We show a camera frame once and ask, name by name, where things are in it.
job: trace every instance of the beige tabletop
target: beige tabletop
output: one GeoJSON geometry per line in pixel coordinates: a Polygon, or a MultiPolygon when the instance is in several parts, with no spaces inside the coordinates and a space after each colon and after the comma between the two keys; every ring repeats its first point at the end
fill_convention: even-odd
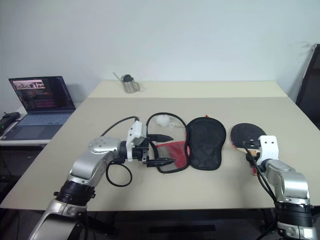
{"type": "Polygon", "coordinates": [[[287,97],[275,81],[142,81],[125,93],[119,81],[102,81],[89,98],[259,98],[287,97]]]}
{"type": "MultiPolygon", "coordinates": [[[[133,174],[132,183],[127,187],[115,187],[103,178],[96,187],[96,197],[88,203],[89,211],[274,207],[257,177],[252,175],[244,154],[232,147],[230,131],[238,123],[256,124],[267,134],[275,135],[279,158],[305,175],[311,204],[320,205],[320,161],[314,151],[319,148],[320,131],[279,89],[275,87],[269,95],[260,97],[91,96],[37,156],[1,208],[46,209],[53,192],[63,185],[73,162],[87,149],[90,140],[119,119],[136,115],[145,122],[156,112],[177,114],[186,123],[205,115],[223,123],[227,137],[220,168],[202,171],[189,166],[181,172],[162,174],[141,162],[127,162],[133,174]]],[[[108,136],[125,140],[131,124],[130,121],[122,123],[108,136]]]]}

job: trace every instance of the white object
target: white object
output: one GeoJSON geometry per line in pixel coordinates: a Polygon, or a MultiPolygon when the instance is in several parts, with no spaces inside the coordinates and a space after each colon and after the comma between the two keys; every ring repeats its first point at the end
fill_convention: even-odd
{"type": "Polygon", "coordinates": [[[171,124],[171,119],[168,115],[158,115],[155,119],[156,124],[160,125],[161,127],[167,127],[171,124]]]}
{"type": "Polygon", "coordinates": [[[140,121],[135,121],[128,131],[126,138],[126,156],[128,162],[133,161],[132,148],[139,146],[147,137],[147,126],[140,121]]]}
{"type": "Polygon", "coordinates": [[[260,140],[260,157],[256,161],[259,166],[266,159],[279,160],[279,148],[277,138],[275,136],[262,135],[260,140]]]}

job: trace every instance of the black pouch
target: black pouch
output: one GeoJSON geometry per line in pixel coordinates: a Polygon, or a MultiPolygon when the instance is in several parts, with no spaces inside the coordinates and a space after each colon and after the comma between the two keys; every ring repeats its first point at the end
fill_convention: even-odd
{"type": "Polygon", "coordinates": [[[221,150],[226,140],[226,129],[216,119],[198,117],[187,125],[189,162],[199,170],[216,170],[221,165],[221,150]]]}

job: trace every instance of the white wall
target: white wall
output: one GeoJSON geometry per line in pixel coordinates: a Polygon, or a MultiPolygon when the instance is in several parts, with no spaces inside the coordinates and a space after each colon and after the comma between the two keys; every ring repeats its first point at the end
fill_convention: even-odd
{"type": "Polygon", "coordinates": [[[8,78],[62,75],[75,102],[102,80],[276,80],[292,99],[319,0],[0,0],[0,111],[8,78]]]}

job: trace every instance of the laptop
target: laptop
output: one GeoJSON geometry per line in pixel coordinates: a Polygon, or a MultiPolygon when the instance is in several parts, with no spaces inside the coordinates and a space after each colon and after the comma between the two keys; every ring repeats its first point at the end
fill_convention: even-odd
{"type": "Polygon", "coordinates": [[[62,76],[9,79],[24,116],[1,140],[49,140],[76,110],[62,76]]]}

